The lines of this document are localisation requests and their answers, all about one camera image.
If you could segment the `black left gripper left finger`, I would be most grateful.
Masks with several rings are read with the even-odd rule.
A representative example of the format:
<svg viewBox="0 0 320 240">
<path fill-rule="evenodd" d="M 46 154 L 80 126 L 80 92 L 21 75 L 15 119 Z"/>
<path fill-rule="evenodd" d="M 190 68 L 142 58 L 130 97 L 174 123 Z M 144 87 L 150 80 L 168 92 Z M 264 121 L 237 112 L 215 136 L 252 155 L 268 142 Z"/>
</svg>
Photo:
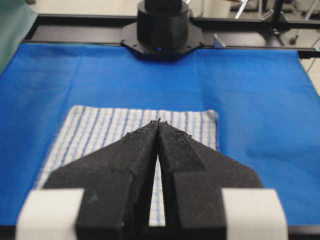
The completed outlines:
<svg viewBox="0 0 320 240">
<path fill-rule="evenodd" d="M 17 240 L 122 240 L 148 220 L 158 121 L 54 170 L 18 216 Z"/>
</svg>

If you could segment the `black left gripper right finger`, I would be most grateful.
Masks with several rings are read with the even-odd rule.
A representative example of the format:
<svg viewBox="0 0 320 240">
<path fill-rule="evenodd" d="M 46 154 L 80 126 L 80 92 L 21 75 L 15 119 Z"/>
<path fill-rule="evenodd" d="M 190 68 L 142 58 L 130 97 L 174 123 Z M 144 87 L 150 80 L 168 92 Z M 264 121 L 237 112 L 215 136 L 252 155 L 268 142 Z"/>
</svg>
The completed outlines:
<svg viewBox="0 0 320 240">
<path fill-rule="evenodd" d="M 161 122 L 157 143 L 165 221 L 184 240 L 285 240 L 273 189 L 248 166 Z"/>
</svg>

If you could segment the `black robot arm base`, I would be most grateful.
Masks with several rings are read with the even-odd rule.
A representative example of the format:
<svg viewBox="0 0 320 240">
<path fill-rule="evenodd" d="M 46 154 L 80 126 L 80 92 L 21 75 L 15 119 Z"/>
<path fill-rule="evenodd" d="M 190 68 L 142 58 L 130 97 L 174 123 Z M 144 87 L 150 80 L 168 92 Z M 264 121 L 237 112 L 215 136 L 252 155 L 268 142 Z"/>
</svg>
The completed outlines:
<svg viewBox="0 0 320 240">
<path fill-rule="evenodd" d="M 177 59 L 204 45 L 183 0 L 142 0 L 136 22 L 122 29 L 121 44 L 150 59 Z"/>
</svg>

